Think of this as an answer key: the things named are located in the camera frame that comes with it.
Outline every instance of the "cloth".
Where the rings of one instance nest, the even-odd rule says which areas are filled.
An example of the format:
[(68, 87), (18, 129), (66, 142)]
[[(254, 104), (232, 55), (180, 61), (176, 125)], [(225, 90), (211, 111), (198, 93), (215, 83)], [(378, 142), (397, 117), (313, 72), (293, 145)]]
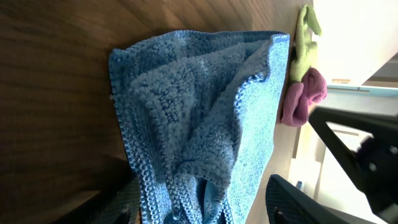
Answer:
[(322, 35), (317, 16), (311, 5), (304, 5), (298, 15), (295, 38), (295, 55), (290, 66), (290, 83), (302, 82), (302, 78), (318, 57), (318, 45), (311, 41), (307, 29)]
[(308, 69), (303, 83), (294, 83), (287, 90), (281, 122), (300, 127), (308, 121), (308, 107), (326, 98), (328, 87), (326, 80), (315, 68)]
[(143, 223), (245, 222), (272, 154), (288, 51), (281, 32), (189, 30), (113, 50)]

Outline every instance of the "folded blue cloth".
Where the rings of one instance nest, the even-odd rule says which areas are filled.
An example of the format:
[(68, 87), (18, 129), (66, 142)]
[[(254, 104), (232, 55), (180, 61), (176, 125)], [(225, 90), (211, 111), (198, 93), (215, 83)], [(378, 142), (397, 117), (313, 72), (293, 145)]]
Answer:
[(245, 222), (272, 154), (288, 50), (281, 32), (189, 30), (113, 50), (143, 223)]

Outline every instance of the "green towel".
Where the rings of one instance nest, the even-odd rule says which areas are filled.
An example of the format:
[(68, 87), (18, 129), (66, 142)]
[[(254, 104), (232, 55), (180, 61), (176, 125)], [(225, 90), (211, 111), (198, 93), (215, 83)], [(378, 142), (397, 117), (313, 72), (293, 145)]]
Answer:
[(322, 35), (322, 30), (313, 7), (304, 5), (300, 10), (297, 22), (295, 39), (296, 57), (293, 58), (290, 67), (290, 83), (301, 82), (305, 73), (317, 59), (318, 45), (316, 42), (311, 41), (311, 36), (307, 32), (308, 27), (316, 35)]

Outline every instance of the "brown wooden tabletop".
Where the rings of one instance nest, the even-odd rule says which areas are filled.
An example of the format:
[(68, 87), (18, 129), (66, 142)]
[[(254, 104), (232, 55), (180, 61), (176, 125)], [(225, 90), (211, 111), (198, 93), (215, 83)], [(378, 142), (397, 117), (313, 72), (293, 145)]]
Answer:
[(108, 55), (176, 29), (281, 30), (309, 0), (2, 0), (0, 223), (48, 223), (125, 168)]

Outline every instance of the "pink cloth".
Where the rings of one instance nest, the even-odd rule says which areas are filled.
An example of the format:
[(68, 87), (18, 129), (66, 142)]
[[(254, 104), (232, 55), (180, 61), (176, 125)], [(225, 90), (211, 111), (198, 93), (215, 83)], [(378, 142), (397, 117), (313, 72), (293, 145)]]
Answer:
[(302, 83), (289, 86), (284, 101), (283, 115), (280, 122), (293, 127), (300, 127), (308, 121), (308, 107), (326, 98), (328, 90), (325, 79), (315, 68), (310, 68)]

